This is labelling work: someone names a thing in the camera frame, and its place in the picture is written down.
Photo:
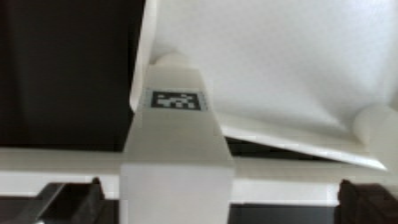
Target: black and white tag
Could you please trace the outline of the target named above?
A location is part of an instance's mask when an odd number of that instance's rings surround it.
[[[206,110],[204,96],[201,92],[178,92],[169,90],[147,90],[149,108],[176,110]]]

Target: dark wall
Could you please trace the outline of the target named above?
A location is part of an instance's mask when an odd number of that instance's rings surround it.
[[[0,4],[0,145],[117,151],[144,0]]]

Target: white post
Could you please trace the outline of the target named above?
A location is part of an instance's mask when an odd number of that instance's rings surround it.
[[[149,66],[121,167],[123,224],[227,222],[233,158],[197,70]]]

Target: white plastic block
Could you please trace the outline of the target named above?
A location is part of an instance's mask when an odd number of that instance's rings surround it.
[[[156,99],[172,102],[190,94],[197,94],[192,97],[201,110],[188,105],[181,109],[172,103],[155,105]],[[179,66],[147,69],[124,153],[121,223],[226,223],[233,158],[206,103],[201,74]]]

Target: white sheet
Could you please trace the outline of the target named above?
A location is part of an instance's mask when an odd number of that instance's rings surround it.
[[[162,0],[153,59],[195,63],[215,110],[354,139],[398,90],[394,0]]]

